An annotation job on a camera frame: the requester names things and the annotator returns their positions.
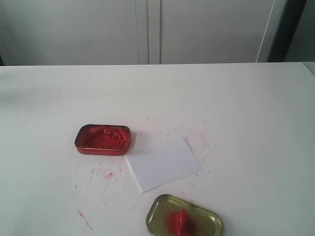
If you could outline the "gold tin lid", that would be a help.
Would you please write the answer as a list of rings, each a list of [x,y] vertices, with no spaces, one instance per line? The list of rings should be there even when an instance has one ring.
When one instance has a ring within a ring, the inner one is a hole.
[[[175,236],[175,215],[184,209],[190,236],[221,236],[223,223],[214,212],[170,194],[158,196],[146,217],[146,228],[153,236]]]

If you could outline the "red stamp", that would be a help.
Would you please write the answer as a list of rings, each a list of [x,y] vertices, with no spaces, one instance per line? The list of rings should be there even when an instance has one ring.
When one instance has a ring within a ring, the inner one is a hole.
[[[187,225],[187,214],[184,209],[179,210],[176,212],[175,215],[175,235],[176,236],[189,236],[189,233],[186,229]]]

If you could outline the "white cabinet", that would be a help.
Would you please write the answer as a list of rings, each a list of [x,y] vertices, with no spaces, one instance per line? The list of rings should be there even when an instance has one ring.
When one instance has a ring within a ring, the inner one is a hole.
[[[5,65],[265,62],[284,0],[3,0]]]

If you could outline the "red ink paste tin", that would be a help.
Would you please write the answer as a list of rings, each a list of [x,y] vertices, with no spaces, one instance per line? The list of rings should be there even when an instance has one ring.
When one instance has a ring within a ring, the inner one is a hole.
[[[81,154],[122,156],[130,142],[131,130],[127,126],[87,124],[80,128],[74,145]]]

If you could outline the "white paper sheet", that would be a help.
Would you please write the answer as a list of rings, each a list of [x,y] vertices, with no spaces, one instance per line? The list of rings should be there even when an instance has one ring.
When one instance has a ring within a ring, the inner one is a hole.
[[[126,163],[140,193],[203,169],[183,137],[134,151]]]

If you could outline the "dark vertical post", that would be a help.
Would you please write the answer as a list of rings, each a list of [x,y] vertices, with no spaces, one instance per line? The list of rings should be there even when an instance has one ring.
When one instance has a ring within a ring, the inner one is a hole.
[[[287,0],[284,5],[267,62],[284,62],[307,0]]]

